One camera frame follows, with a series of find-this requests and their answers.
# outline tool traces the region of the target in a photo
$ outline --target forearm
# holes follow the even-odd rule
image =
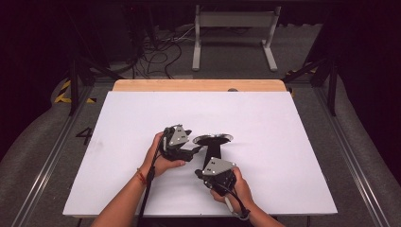
[[[109,202],[92,226],[131,226],[136,207],[146,189],[137,174]]]
[[[270,215],[266,214],[256,204],[247,207],[250,213],[250,221],[254,227],[282,227],[284,226]]]

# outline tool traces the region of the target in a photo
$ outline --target suction cup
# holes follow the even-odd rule
[[[212,157],[221,159],[220,145],[231,142],[233,139],[234,137],[230,134],[205,134],[193,139],[192,142],[194,144],[207,146],[203,169],[207,166]]]

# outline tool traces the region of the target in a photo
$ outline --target table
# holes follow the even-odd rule
[[[224,92],[230,88],[241,92]],[[154,133],[172,124],[192,130],[190,140],[205,133],[230,133],[234,140],[221,147],[222,158],[241,168],[253,198],[266,212],[337,213],[282,81],[155,79],[119,80],[108,93],[63,214],[98,215],[140,166]],[[204,155],[201,150],[190,163],[153,182],[145,217],[231,215],[195,176]]]

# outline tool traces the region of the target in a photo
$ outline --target dark background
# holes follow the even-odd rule
[[[337,61],[339,74],[360,121],[399,183],[400,9],[398,3],[369,0],[332,13],[309,55],[313,61],[326,55],[333,43],[345,47]],[[279,24],[321,24],[330,11],[328,6],[284,7]],[[75,53],[103,66],[135,61],[149,18],[161,29],[173,29],[193,23],[194,7],[50,8],[5,1],[0,8],[0,158],[25,127],[51,107],[50,96],[68,76]],[[349,24],[344,35],[341,28]],[[119,40],[108,39],[110,32]]]

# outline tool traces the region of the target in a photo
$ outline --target hand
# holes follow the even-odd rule
[[[244,204],[244,206],[246,208],[250,208],[251,206],[254,206],[255,204],[253,202],[251,189],[248,186],[247,181],[245,181],[245,179],[242,178],[241,171],[239,170],[238,167],[234,167],[233,172],[236,177],[236,183],[234,185],[236,195],[239,197],[239,199],[242,201],[242,203]],[[210,190],[210,193],[212,194],[213,199],[215,199],[215,201],[225,203],[224,197],[221,197],[216,191],[214,191],[212,189],[212,190]],[[230,203],[233,206],[234,211],[236,213],[240,214],[241,207],[239,206],[238,201],[229,193],[227,193],[225,195],[225,197],[227,197],[230,200]]]
[[[162,139],[163,133],[159,132],[154,136],[153,143],[151,144],[150,148],[148,149],[147,156],[145,157],[144,163],[141,165],[140,169],[145,177],[148,175],[148,171],[150,169],[154,153],[158,152],[157,156],[161,155],[157,147],[159,145],[159,141]],[[166,170],[169,168],[184,166],[185,161],[183,160],[176,160],[176,161],[169,161],[165,159],[163,156],[160,156],[156,159],[154,163],[155,166],[155,177],[162,175]]]

